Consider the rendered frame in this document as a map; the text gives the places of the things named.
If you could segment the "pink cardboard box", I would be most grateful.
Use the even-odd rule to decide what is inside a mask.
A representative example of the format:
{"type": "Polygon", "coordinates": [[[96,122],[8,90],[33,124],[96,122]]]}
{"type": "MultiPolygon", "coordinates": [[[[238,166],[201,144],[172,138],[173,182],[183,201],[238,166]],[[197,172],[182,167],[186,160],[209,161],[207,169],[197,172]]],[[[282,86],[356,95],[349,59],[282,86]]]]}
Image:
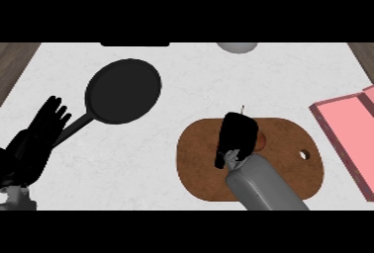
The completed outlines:
{"type": "Polygon", "coordinates": [[[374,202],[374,85],[315,102],[312,115],[368,202],[374,202]]]}

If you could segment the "grey round bowl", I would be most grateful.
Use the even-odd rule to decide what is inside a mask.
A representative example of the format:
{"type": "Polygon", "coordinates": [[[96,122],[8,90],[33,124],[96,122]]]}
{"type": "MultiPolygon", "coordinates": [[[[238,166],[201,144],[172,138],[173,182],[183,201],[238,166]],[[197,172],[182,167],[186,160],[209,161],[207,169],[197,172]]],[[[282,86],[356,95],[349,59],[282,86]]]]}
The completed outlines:
{"type": "Polygon", "coordinates": [[[254,42],[220,42],[217,45],[225,51],[235,54],[250,52],[257,46],[254,42]]]}

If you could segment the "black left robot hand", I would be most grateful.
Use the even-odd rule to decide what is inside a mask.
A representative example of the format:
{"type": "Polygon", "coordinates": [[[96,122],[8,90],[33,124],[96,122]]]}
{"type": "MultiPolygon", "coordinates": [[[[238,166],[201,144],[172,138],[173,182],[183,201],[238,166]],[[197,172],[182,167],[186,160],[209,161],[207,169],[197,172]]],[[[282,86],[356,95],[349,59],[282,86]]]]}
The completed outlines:
{"type": "Polygon", "coordinates": [[[52,96],[30,126],[18,132],[8,147],[0,147],[0,188],[31,186],[40,179],[71,117],[65,110],[62,99],[52,96]]]}

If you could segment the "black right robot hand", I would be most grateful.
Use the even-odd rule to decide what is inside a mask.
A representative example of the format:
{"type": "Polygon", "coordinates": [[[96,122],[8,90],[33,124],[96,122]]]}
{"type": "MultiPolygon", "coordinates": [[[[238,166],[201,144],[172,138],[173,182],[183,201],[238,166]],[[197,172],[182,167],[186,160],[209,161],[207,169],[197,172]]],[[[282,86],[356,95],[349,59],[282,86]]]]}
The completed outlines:
{"type": "Polygon", "coordinates": [[[225,154],[229,150],[238,149],[237,158],[240,161],[253,153],[257,141],[259,126],[256,121],[243,114],[229,112],[225,115],[219,141],[216,147],[214,167],[225,166],[225,154]]]}

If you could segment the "brown wooden cutting board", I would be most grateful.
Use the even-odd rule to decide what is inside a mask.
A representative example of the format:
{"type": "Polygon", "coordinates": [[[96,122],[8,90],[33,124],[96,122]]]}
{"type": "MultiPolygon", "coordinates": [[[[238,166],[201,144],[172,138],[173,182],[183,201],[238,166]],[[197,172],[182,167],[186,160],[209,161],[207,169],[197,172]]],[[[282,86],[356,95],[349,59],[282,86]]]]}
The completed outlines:
{"type": "MultiPolygon", "coordinates": [[[[318,192],[324,169],[312,137],[291,121],[256,119],[266,136],[265,148],[257,151],[285,179],[299,197],[306,200],[318,192]]],[[[210,202],[235,202],[225,177],[228,169],[214,167],[216,146],[222,119],[203,119],[185,129],[178,145],[178,170],[189,193],[210,202]]]]}

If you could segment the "black frying pan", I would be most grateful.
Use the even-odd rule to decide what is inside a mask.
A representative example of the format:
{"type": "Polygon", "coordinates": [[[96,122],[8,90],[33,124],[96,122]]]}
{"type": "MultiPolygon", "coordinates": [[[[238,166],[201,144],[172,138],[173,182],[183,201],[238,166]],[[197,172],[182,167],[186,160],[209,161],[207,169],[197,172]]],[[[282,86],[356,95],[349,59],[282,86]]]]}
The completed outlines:
{"type": "Polygon", "coordinates": [[[144,117],[161,95],[161,75],[141,59],[120,59],[95,73],[84,91],[84,115],[62,130],[55,145],[98,120],[110,125],[129,124],[144,117]]]}

